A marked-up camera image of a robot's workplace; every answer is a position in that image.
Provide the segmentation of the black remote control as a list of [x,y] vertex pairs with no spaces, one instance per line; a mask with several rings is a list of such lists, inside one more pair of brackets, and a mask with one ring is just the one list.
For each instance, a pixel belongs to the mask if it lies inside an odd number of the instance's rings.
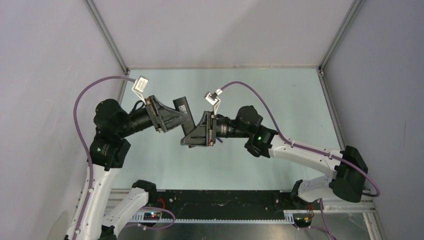
[[174,99],[173,104],[176,110],[178,110],[180,113],[185,114],[186,116],[186,121],[184,122],[184,124],[181,125],[181,127],[182,127],[184,136],[187,136],[196,128],[193,115],[188,104],[188,100],[185,96],[183,96],[183,97]]

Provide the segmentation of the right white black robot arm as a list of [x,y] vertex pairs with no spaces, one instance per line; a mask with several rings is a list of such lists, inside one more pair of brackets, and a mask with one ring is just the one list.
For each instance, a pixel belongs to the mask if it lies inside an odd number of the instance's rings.
[[368,167],[357,148],[324,149],[283,140],[274,129],[262,125],[263,117],[251,106],[241,107],[235,119],[203,113],[200,123],[181,139],[182,146],[212,147],[218,138],[246,138],[244,148],[254,157],[288,160],[323,175],[311,180],[298,180],[291,191],[291,204],[304,209],[310,203],[337,197],[361,201]]

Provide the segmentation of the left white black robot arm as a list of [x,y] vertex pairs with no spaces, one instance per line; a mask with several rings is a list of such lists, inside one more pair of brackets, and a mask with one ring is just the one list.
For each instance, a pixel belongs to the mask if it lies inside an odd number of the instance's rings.
[[115,240],[130,218],[142,207],[153,208],[158,201],[157,187],[146,180],[133,183],[130,192],[108,214],[104,214],[113,183],[131,147],[127,137],[150,127],[168,132],[190,120],[187,108],[163,105],[155,96],[146,106],[127,113],[114,99],[100,102],[95,109],[94,139],[86,150],[87,178],[81,191],[66,240]]

